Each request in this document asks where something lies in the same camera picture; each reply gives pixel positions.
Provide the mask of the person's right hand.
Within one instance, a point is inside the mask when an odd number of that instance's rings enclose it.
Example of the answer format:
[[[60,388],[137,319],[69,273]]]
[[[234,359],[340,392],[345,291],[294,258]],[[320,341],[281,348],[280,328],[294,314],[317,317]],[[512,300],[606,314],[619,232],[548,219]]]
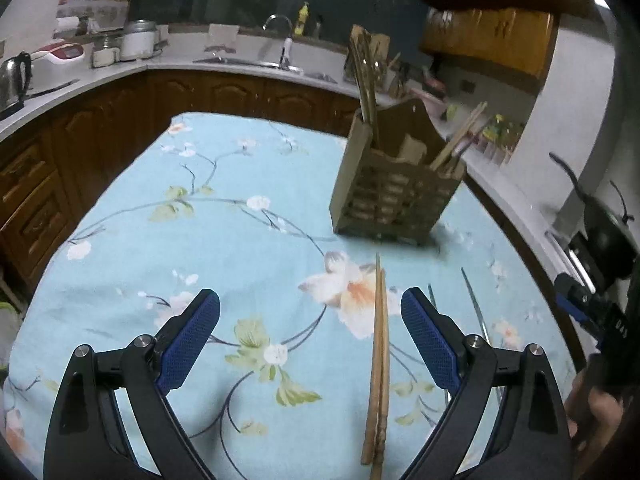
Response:
[[[600,388],[603,367],[600,353],[590,356],[564,402],[574,448],[574,479],[586,478],[614,438],[625,413],[623,402]]]

